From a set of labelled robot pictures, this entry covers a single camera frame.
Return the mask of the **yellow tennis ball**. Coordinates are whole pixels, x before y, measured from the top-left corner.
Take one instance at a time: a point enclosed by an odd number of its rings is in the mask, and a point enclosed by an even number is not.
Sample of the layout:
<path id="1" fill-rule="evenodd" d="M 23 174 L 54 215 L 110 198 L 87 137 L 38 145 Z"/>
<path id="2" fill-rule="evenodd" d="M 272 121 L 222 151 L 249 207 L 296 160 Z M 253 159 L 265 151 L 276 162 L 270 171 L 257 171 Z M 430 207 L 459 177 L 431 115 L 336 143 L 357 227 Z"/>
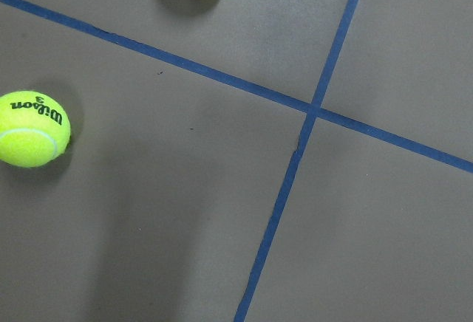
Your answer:
<path id="1" fill-rule="evenodd" d="M 67 149 L 71 125 L 64 108 L 46 94 L 16 91 L 1 96 L 1 161 L 37 168 Z"/>

